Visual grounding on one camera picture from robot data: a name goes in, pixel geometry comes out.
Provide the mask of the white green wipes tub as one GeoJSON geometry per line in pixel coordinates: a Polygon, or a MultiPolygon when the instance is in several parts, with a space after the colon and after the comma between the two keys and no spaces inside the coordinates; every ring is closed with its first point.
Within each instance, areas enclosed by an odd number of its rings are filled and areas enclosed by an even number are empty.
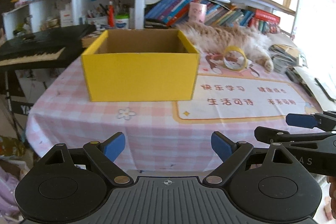
{"type": "Polygon", "coordinates": [[[116,28],[128,29],[129,28],[129,14],[117,14],[115,16],[116,28]]]}

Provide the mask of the yellow tape roll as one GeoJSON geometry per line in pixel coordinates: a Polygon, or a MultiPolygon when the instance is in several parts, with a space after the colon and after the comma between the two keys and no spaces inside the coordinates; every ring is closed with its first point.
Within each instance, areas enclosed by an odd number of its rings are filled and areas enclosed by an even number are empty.
{"type": "Polygon", "coordinates": [[[248,65],[248,59],[242,49],[228,46],[223,53],[224,66],[232,71],[242,71],[248,65]]]}

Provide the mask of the red bottle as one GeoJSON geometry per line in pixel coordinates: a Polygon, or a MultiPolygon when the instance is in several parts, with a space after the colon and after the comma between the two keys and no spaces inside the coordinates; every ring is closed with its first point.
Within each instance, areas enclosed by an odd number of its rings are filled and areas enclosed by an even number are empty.
{"type": "Polygon", "coordinates": [[[112,1],[109,1],[108,5],[108,24],[111,28],[115,27],[115,22],[114,22],[114,5],[112,1]]]}

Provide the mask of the pink cartoon cup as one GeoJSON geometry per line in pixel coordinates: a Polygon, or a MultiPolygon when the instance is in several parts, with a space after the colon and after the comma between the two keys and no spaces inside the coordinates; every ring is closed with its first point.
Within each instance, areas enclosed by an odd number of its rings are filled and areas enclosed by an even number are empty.
{"type": "Polygon", "coordinates": [[[207,5],[191,2],[189,5],[188,21],[204,23],[206,20],[207,5]]]}

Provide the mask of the red book box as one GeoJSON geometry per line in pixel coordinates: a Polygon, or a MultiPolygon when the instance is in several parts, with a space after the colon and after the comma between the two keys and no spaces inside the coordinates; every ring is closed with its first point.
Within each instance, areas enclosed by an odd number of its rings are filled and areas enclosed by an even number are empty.
{"type": "Polygon", "coordinates": [[[255,10],[255,18],[268,23],[280,24],[280,17],[260,9],[255,10]]]}

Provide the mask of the orange white fluffy cat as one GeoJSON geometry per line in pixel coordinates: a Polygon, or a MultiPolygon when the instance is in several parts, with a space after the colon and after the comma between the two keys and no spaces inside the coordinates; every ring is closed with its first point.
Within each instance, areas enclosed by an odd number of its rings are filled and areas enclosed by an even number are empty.
{"type": "Polygon", "coordinates": [[[176,25],[194,47],[202,53],[223,53],[229,46],[243,50],[247,59],[272,72],[274,65],[269,54],[272,40],[252,27],[212,27],[197,22],[176,25]]]}

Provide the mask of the black electronic keyboard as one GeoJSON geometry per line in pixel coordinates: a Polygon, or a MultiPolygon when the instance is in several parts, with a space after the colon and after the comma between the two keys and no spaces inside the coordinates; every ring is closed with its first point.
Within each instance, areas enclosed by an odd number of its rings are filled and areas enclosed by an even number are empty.
{"type": "Polygon", "coordinates": [[[65,68],[83,53],[82,38],[94,31],[94,25],[83,24],[8,40],[1,46],[1,71],[65,68]]]}

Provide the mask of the stack of papers and notebooks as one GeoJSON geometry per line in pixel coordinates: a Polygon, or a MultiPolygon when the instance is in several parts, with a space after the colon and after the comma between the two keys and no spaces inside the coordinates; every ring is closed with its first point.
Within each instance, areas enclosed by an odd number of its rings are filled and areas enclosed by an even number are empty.
{"type": "Polygon", "coordinates": [[[318,102],[335,103],[335,80],[308,68],[305,56],[295,47],[274,44],[269,48],[274,70],[301,85],[318,102]]]}

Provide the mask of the pink checkered table mat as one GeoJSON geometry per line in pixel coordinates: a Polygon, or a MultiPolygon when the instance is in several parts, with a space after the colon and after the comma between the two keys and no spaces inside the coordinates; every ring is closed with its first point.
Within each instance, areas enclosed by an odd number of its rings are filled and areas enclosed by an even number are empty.
{"type": "Polygon", "coordinates": [[[286,115],[319,111],[316,100],[287,77],[255,64],[241,72],[223,69],[211,55],[201,58],[190,101],[92,102],[77,59],[34,104],[26,137],[43,156],[57,143],[77,148],[122,132],[126,147],[116,161],[122,169],[204,171],[219,163],[210,145],[214,131],[259,146],[257,126],[301,133],[286,124],[286,115]]]}

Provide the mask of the yellow cardboard box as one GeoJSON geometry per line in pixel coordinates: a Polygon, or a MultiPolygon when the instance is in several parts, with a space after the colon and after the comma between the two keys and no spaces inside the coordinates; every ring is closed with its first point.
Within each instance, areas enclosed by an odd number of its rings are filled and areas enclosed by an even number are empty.
{"type": "Polygon", "coordinates": [[[93,102],[189,101],[199,52],[179,30],[104,31],[81,55],[93,102]]]}

